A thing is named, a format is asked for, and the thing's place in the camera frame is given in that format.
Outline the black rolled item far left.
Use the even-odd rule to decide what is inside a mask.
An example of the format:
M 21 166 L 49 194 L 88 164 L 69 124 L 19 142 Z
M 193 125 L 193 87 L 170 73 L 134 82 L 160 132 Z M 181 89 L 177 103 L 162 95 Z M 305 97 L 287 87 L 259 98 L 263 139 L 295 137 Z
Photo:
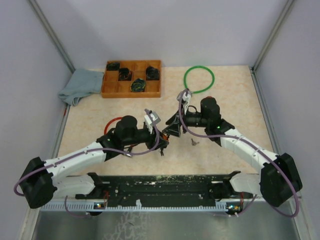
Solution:
M 120 62 L 119 61 L 108 62 L 106 64 L 107 71 L 118 71 L 119 69 L 120 69 Z

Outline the grey blue cloth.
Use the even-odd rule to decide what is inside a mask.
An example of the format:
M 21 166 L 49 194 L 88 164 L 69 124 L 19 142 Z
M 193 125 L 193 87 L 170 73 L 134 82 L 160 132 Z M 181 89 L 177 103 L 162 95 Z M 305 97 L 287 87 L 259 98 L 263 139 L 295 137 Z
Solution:
M 58 97 L 66 104 L 75 107 L 83 98 L 101 92 L 103 77 L 104 73 L 101 71 L 78 68 L 65 88 L 58 92 Z

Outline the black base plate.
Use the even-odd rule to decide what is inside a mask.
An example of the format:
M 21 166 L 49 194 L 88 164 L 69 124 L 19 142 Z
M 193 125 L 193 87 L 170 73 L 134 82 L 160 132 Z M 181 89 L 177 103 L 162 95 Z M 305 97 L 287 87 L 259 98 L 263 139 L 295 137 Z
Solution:
M 95 176 L 91 193 L 77 200 L 106 200 L 108 207 L 214 207 L 223 199 L 249 199 L 251 193 L 233 190 L 233 174 Z

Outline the aluminium frame post right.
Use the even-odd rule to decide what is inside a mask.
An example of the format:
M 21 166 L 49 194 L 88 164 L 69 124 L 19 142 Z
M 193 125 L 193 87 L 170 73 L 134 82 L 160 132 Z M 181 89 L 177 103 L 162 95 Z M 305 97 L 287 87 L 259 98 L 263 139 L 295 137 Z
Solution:
M 287 0 L 283 9 L 280 12 L 279 17 L 277 18 L 270 34 L 268 35 L 257 59 L 255 60 L 253 66 L 251 67 L 251 72 L 255 74 L 258 69 L 261 67 L 264 59 L 266 58 L 268 52 L 270 51 L 274 41 L 276 40 L 282 26 L 285 24 L 287 18 L 289 17 L 296 0 Z

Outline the aluminium frame post left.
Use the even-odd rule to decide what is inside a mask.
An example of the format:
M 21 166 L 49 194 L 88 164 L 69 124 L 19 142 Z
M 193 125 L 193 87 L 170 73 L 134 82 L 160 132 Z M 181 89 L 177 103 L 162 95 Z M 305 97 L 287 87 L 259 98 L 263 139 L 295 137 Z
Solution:
M 45 30 L 46 34 L 50 38 L 52 44 L 58 51 L 60 57 L 62 58 L 63 62 L 66 64 L 68 69 L 71 73 L 74 73 L 76 68 L 74 67 L 74 64 L 67 53 L 65 47 L 63 46 L 62 42 L 58 38 L 58 35 L 56 34 L 55 30 L 51 26 L 50 22 L 48 21 L 47 17 L 45 16 L 43 10 L 41 9 L 40 5 L 36 0 L 27 0 L 26 1 L 30 8 L 32 9 L 35 16 L 38 18 L 40 24 L 42 25 L 43 29 Z

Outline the black rolled item right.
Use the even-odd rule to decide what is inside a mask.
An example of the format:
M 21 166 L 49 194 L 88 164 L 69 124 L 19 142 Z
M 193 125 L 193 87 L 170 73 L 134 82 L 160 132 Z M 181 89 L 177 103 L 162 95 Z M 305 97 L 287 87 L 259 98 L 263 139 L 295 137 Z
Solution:
M 155 68 L 153 66 L 148 66 L 145 70 L 146 79 L 148 81 L 158 81 L 160 79 L 160 71 L 158 68 Z

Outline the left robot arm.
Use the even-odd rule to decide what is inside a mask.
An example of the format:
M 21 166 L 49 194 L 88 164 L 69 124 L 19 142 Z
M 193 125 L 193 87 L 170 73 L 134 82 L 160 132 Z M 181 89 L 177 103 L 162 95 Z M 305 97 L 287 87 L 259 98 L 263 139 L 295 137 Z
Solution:
M 65 196 L 84 195 L 97 199 L 103 195 L 104 186 L 96 174 L 71 174 L 119 155 L 133 156 L 134 153 L 125 148 L 139 144 L 146 145 L 146 154 L 164 150 L 169 145 L 169 138 L 158 130 L 159 121 L 157 116 L 150 113 L 145 115 L 143 127 L 139 129 L 137 119 L 126 115 L 105 135 L 80 150 L 47 160 L 41 160 L 40 157 L 31 159 L 15 187 L 21 188 L 19 195 L 25 197 L 31 209 L 40 208 L 53 198 Z

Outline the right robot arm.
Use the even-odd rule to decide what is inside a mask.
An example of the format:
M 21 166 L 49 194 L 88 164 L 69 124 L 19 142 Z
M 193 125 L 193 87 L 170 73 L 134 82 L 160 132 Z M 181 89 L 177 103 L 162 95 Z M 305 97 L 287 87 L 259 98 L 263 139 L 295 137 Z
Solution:
M 190 133 L 209 139 L 236 154 L 249 164 L 255 173 L 236 173 L 223 185 L 223 192 L 235 198 L 240 192 L 261 196 L 273 207 L 279 207 L 289 198 L 298 197 L 303 184 L 293 157 L 277 154 L 241 134 L 234 125 L 222 118 L 220 107 L 213 97 L 200 102 L 200 110 L 190 111 L 191 94 L 181 92 L 177 97 L 178 110 L 167 122 L 164 133 L 180 137 Z

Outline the aluminium frame post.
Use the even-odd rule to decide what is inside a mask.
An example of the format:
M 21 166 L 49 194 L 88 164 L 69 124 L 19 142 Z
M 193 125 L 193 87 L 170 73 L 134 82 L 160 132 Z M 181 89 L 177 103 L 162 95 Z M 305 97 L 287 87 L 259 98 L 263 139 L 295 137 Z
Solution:
M 47 17 L 45 16 L 43 10 L 41 9 L 40 5 L 36 0 L 27 0 L 26 1 L 30 8 L 32 9 L 35 16 L 38 18 L 40 24 L 42 25 L 43 29 L 45 30 L 46 34 L 50 38 L 52 44 L 58 51 L 60 57 L 62 58 L 63 62 L 66 64 L 68 69 L 71 73 L 74 73 L 76 68 L 74 67 L 74 64 L 67 53 L 65 47 L 63 46 L 62 42 L 58 38 L 58 35 L 56 34 L 55 30 L 51 26 L 50 22 L 48 21 Z
M 255 60 L 253 66 L 251 67 L 251 72 L 255 74 L 258 69 L 261 67 L 264 59 L 266 58 L 268 52 L 270 51 L 274 41 L 276 40 L 282 26 L 285 24 L 287 18 L 289 17 L 296 0 L 287 0 L 283 9 L 280 12 L 279 17 L 277 18 L 270 34 L 268 35 L 257 59 Z

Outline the wooden compartment tray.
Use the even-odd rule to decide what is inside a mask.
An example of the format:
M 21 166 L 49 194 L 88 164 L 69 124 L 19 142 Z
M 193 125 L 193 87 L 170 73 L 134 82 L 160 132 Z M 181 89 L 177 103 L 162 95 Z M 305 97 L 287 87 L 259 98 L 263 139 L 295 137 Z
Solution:
M 159 98 L 161 60 L 109 60 L 100 94 L 103 98 Z

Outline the black yellow rolled item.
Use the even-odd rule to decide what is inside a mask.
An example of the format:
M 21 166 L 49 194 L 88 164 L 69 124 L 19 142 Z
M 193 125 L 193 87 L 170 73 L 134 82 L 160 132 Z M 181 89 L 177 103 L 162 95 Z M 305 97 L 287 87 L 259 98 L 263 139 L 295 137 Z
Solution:
M 141 93 L 146 89 L 146 81 L 142 78 L 134 80 L 130 86 L 130 91 L 133 93 Z

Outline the orange black padlock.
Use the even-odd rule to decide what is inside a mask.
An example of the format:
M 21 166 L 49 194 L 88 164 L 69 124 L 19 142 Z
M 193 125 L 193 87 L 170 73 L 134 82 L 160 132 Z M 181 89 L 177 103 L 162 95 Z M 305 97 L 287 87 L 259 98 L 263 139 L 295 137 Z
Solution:
M 162 137 L 165 141 L 168 141 L 170 136 L 169 136 L 168 134 L 162 134 L 161 137 Z

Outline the silver key bunch near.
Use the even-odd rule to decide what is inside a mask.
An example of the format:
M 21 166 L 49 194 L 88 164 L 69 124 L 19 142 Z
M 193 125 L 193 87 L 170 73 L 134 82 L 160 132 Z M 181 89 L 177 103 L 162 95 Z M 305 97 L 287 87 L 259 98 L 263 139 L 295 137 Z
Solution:
M 195 141 L 195 140 L 191 139 L 191 145 L 192 145 L 192 146 L 196 146 L 196 145 L 198 145 L 198 144 L 199 144 L 198 141 Z

